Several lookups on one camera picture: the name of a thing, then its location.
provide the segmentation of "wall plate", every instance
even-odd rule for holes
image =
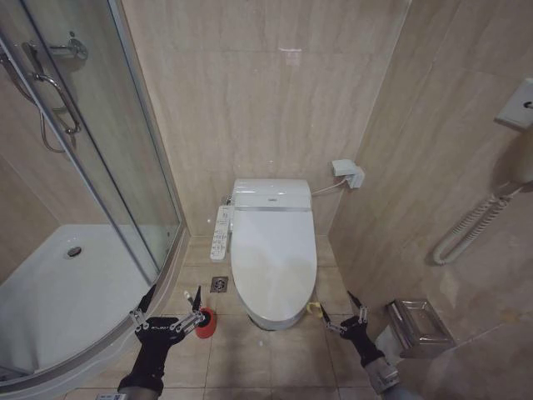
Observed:
[[[533,79],[527,78],[501,109],[496,121],[520,129],[533,125]]]

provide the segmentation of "wall socket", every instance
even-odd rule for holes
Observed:
[[[533,125],[533,79],[525,79],[501,109],[496,121],[520,129]]]
[[[361,167],[358,167],[352,160],[335,160],[331,162],[333,166],[333,175],[336,177],[346,177],[348,186],[353,188],[360,188],[365,180],[365,172]]]

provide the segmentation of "shower enclosure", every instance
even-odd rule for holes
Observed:
[[[0,398],[47,398],[128,332],[184,227],[118,0],[4,0],[0,46]]]

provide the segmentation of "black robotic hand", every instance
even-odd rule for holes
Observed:
[[[118,391],[124,388],[145,388],[161,396],[163,390],[162,377],[165,373],[165,361],[172,346],[181,342],[185,336],[200,324],[204,317],[199,311],[201,304],[200,287],[192,303],[192,312],[179,320],[176,317],[150,317],[144,319],[148,301],[143,298],[139,308],[130,315],[137,327],[135,334],[141,342],[141,350],[133,370],[121,380]]]
[[[338,332],[341,335],[341,338],[353,343],[361,357],[361,365],[365,367],[372,361],[385,357],[385,355],[377,349],[374,342],[366,334],[366,327],[368,326],[368,321],[366,319],[368,308],[363,306],[359,299],[353,294],[350,292],[348,292],[348,294],[350,295],[350,299],[359,308],[360,315],[355,315],[354,317],[342,321],[341,326],[338,327],[331,323],[331,319],[324,308],[322,308],[322,314],[328,329]]]
[[[346,329],[341,330],[341,338],[351,341],[356,347],[361,357],[363,368],[372,361],[385,357],[383,352],[377,349],[374,342],[366,334],[367,326],[368,322],[361,320],[358,315],[341,322],[341,327]]]

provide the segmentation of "white toilet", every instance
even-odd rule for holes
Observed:
[[[296,179],[237,179],[232,194],[232,274],[263,329],[292,326],[316,280],[311,191]]]

